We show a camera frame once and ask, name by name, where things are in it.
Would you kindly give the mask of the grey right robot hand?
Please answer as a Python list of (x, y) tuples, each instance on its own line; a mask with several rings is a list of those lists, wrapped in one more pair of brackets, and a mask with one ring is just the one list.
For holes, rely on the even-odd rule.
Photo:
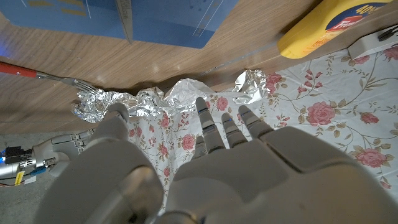
[(58, 177), (86, 149), (93, 133), (94, 129), (89, 129), (78, 134), (63, 134), (33, 146), (34, 171), (47, 170)]

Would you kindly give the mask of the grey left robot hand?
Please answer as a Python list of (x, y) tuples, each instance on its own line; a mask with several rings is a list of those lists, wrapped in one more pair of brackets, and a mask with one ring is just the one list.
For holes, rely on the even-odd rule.
[(222, 138), (203, 98), (203, 134), (165, 190), (109, 107), (86, 150), (55, 179), (35, 223), (396, 223), (397, 202), (358, 162), (297, 128), (272, 129), (247, 107), (247, 140), (228, 114)]

